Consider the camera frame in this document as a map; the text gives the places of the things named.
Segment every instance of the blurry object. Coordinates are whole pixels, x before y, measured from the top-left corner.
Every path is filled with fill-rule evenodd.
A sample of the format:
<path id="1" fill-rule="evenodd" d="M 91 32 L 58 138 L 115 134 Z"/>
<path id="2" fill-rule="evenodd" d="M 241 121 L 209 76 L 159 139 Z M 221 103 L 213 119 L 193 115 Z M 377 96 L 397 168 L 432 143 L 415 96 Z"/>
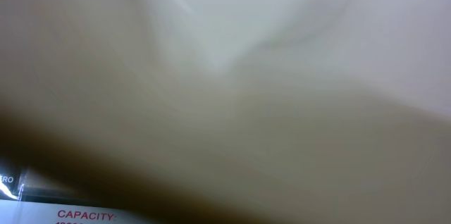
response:
<path id="1" fill-rule="evenodd" d="M 35 170 L 27 169 L 24 173 L 24 179 L 22 201 L 72 204 L 78 206 L 102 206 L 89 195 L 46 178 Z"/>
<path id="2" fill-rule="evenodd" d="M 5 146 L 158 220 L 451 223 L 451 0 L 337 1 L 6 0 Z"/>
<path id="3" fill-rule="evenodd" d="M 0 158 L 0 199 L 17 200 L 21 168 Z"/>

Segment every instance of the beige surface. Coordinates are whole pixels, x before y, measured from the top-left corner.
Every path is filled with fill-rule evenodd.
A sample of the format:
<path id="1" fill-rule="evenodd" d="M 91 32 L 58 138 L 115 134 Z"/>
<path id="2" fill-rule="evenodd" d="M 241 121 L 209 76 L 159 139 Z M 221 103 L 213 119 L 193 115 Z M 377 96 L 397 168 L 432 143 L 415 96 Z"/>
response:
<path id="1" fill-rule="evenodd" d="M 132 1 L 9 1 L 2 101 L 78 139 L 47 144 L 275 223 L 451 222 L 450 0 L 352 0 L 218 78 L 166 63 Z"/>

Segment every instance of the white surface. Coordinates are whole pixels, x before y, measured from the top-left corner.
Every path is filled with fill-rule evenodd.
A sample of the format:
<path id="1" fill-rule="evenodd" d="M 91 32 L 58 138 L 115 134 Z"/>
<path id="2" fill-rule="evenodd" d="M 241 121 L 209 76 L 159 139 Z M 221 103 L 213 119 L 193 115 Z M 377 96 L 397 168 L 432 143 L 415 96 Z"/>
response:
<path id="1" fill-rule="evenodd" d="M 347 2 L 147 0 L 147 12 L 155 30 L 161 33 L 165 55 L 175 57 L 172 63 L 185 62 L 180 62 L 180 50 L 192 49 L 199 57 L 198 63 L 206 64 L 204 70 L 224 73 L 239 57 L 262 42 L 274 42 L 274 39 L 299 42 L 321 31 L 337 20 Z M 193 59 L 193 55 L 184 56 L 186 60 Z"/>
<path id="2" fill-rule="evenodd" d="M 79 139 L 54 144 L 279 223 L 451 223 L 451 0 L 351 0 L 315 39 L 244 54 L 263 37 L 228 46 L 217 23 L 241 55 L 216 78 L 174 0 L 7 2 L 2 101 Z M 271 3 L 264 30 L 230 28 L 271 33 L 290 0 Z"/>
<path id="3" fill-rule="evenodd" d="M 115 209 L 0 200 L 0 223 L 148 224 L 149 222 Z"/>

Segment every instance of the white label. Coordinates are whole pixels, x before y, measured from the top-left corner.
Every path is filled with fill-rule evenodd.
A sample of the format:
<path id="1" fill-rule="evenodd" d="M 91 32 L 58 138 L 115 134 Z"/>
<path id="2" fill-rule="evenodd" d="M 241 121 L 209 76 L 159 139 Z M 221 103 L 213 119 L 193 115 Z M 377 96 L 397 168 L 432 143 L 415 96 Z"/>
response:
<path id="1" fill-rule="evenodd" d="M 125 211 L 0 200 L 1 224 L 150 224 Z"/>

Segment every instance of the label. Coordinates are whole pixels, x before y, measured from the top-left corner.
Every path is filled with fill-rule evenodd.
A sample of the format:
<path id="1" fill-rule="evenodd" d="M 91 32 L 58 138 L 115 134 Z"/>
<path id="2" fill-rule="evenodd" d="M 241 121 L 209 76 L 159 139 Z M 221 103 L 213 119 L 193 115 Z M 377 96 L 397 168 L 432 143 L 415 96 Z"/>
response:
<path id="1" fill-rule="evenodd" d="M 117 209 L 0 200 L 1 224 L 151 224 Z"/>
<path id="2" fill-rule="evenodd" d="M 0 159 L 0 199 L 16 199 L 20 167 L 7 160 Z"/>

